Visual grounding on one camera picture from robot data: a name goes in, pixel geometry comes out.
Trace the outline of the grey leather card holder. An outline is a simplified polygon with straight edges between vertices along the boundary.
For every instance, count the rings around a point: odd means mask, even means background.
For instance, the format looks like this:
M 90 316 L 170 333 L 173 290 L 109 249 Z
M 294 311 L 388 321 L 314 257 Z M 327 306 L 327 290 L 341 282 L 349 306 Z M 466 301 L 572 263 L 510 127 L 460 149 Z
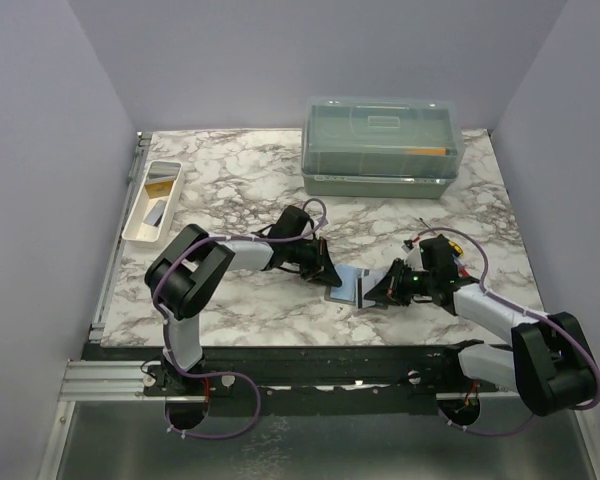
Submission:
M 383 303 L 364 299 L 364 295 L 384 278 L 385 271 L 363 269 L 344 264 L 337 264 L 335 269 L 342 280 L 342 285 L 326 288 L 325 300 L 327 302 L 345 304 L 357 309 L 388 308 Z

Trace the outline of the light blue credit card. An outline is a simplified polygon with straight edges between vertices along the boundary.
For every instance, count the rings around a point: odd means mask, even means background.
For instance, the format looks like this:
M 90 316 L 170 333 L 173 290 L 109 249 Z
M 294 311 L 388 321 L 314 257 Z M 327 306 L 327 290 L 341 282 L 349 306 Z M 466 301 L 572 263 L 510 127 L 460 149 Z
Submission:
M 354 304 L 357 296 L 357 280 L 363 276 L 367 276 L 370 271 L 345 264 L 337 264 L 335 269 L 340 276 L 341 285 L 330 288 L 329 299 L 336 302 Z

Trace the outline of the grey credit card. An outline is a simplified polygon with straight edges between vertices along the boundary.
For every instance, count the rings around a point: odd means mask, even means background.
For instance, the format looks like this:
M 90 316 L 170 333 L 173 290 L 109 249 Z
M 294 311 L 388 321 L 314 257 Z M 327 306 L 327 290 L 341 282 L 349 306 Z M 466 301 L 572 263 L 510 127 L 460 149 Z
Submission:
M 167 202 L 158 200 L 146 214 L 143 222 L 149 226 L 158 227 L 166 210 Z

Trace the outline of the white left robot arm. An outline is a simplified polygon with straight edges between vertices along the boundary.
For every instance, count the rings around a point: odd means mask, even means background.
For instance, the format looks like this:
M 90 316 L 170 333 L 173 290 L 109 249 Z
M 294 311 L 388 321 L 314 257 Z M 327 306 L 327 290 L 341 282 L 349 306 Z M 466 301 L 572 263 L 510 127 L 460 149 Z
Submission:
M 167 382 L 181 395 L 194 393 L 202 380 L 199 316 L 229 271 L 270 271 L 294 265 L 306 282 L 338 288 L 342 280 L 330 258 L 327 241 L 317 235 L 327 224 L 323 201 L 312 198 L 321 217 L 305 206 L 286 207 L 277 222 L 245 235 L 213 235 L 189 224 L 147 270 L 144 282 L 162 315 L 163 356 L 172 366 Z

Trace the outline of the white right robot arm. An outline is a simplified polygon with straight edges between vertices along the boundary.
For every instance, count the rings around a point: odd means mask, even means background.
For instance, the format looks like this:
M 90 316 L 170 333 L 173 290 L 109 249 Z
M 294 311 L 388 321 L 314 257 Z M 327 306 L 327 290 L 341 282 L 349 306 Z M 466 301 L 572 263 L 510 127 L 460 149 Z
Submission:
M 471 340 L 450 346 L 439 370 L 447 389 L 460 392 L 475 380 L 486 381 L 517 393 L 540 417 L 600 402 L 600 370 L 576 317 L 529 310 L 489 290 L 482 279 L 462 271 L 456 246 L 443 235 L 406 246 L 408 257 L 394 260 L 365 300 L 403 307 L 431 303 L 505 343 Z

